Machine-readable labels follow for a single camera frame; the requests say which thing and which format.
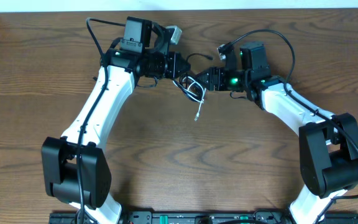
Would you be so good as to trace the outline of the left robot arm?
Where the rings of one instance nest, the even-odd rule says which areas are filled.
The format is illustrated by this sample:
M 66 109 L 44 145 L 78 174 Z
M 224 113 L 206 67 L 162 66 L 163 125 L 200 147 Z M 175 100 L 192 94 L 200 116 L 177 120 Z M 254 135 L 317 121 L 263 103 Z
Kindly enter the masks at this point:
M 111 193 L 105 147 L 117 115 L 140 77 L 175 79 L 190 64 L 169 47 L 181 36 L 177 26 L 125 24 L 123 37 L 101 53 L 96 84 L 74 122 L 60 138 L 41 147 L 45 191 L 77 209 L 72 223 L 118 223 L 122 207 Z

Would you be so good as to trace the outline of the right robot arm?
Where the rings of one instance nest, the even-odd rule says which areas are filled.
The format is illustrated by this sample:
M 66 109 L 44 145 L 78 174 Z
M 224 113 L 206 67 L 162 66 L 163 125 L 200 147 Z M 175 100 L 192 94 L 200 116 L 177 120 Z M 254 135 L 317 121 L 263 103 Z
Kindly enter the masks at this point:
M 322 223 L 328 208 L 345 199 L 358 184 L 358 125 L 349 113 L 335 115 L 299 95 L 282 77 L 272 75 L 265 47 L 251 42 L 240 47 L 242 68 L 236 68 L 232 47 L 218 48 L 224 67 L 196 75 L 210 91 L 246 93 L 260 109 L 292 129 L 299 139 L 300 172 L 304 186 L 281 223 Z

